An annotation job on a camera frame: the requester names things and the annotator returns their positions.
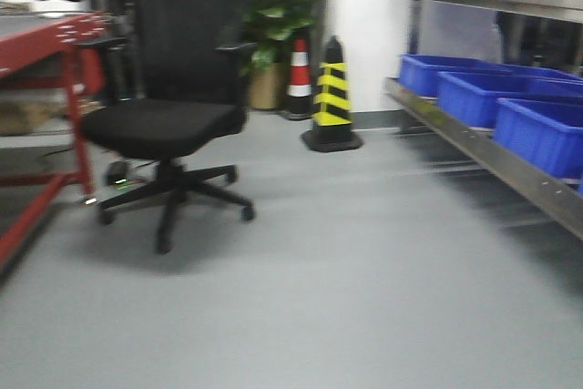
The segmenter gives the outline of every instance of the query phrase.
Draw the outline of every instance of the black and yellow traffic cone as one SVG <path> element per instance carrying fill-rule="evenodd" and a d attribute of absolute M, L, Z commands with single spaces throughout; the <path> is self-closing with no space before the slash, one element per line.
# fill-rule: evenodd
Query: black and yellow traffic cone
<path fill-rule="evenodd" d="M 308 148 L 317 152 L 357 149 L 363 141 L 352 132 L 352 127 L 343 49 L 333 36 L 326 46 L 321 64 L 312 130 L 304 132 L 302 140 Z"/>

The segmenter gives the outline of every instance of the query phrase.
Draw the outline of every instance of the chair backrest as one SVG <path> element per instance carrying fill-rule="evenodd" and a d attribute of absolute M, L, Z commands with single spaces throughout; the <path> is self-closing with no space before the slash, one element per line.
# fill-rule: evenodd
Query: chair backrest
<path fill-rule="evenodd" d="M 247 0 L 142 0 L 147 96 L 237 103 L 227 87 L 232 63 L 216 48 L 240 42 L 246 6 Z"/>

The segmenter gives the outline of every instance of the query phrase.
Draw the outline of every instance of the blue storage crate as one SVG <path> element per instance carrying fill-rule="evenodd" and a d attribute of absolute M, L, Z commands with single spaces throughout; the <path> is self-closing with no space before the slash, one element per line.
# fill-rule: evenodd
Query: blue storage crate
<path fill-rule="evenodd" d="M 507 70 L 511 70 L 516 75 L 522 75 L 525 77 L 543 77 L 547 79 L 558 79 L 561 81 L 583 81 L 583 77 L 571 75 L 553 68 L 514 66 L 511 64 L 502 64 L 500 66 Z"/>
<path fill-rule="evenodd" d="M 561 87 L 577 97 L 583 97 L 583 81 L 562 81 L 555 79 L 543 79 L 545 82 Z"/>
<path fill-rule="evenodd" d="M 473 128 L 494 128 L 501 97 L 583 105 L 583 98 L 548 81 L 531 77 L 442 73 L 437 106 Z"/>
<path fill-rule="evenodd" d="M 494 141 L 555 178 L 583 174 L 583 106 L 500 99 Z"/>
<path fill-rule="evenodd" d="M 437 96 L 439 72 L 511 74 L 504 67 L 472 58 L 431 55 L 401 55 L 401 58 L 399 82 L 419 96 Z"/>

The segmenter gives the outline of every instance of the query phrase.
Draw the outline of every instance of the chair base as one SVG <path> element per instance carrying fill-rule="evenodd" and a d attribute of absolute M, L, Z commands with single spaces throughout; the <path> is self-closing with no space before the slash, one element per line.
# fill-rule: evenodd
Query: chair base
<path fill-rule="evenodd" d="M 169 192 L 169 197 L 164 206 L 162 219 L 158 227 L 156 241 L 156 252 L 166 254 L 172 250 L 169 235 L 174 227 L 176 211 L 178 210 L 179 204 L 187 200 L 187 193 L 189 191 L 211 196 L 219 200 L 225 200 L 233 204 L 239 204 L 243 207 L 241 211 L 241 218 L 243 220 L 255 219 L 255 209 L 250 200 L 206 182 L 207 179 L 223 175 L 226 176 L 229 183 L 235 182 L 238 178 L 237 168 L 235 166 L 223 166 L 219 168 L 185 171 L 182 166 L 172 161 L 162 161 L 156 169 L 156 179 L 150 183 L 100 202 L 97 205 L 99 221 L 103 225 L 108 225 L 113 222 L 114 214 L 108 209 Z"/>

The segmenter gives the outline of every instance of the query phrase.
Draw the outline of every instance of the red metal table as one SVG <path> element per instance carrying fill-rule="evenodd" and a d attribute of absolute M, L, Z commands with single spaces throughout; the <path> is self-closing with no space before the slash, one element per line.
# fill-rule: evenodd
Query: red metal table
<path fill-rule="evenodd" d="M 12 226 L 0 235 L 0 267 L 15 254 L 22 239 L 65 185 L 80 184 L 88 200 L 93 195 L 87 150 L 79 131 L 80 114 L 75 84 L 81 74 L 81 65 L 75 43 L 99 36 L 105 30 L 105 19 L 99 13 L 74 14 L 58 19 L 37 15 L 0 15 L 0 87 L 62 87 L 66 94 L 73 150 L 77 158 L 76 168 L 68 172 L 0 177 L 0 187 L 44 186 Z M 58 77 L 23 79 L 12 76 L 24 67 L 54 55 L 60 56 L 61 60 Z"/>

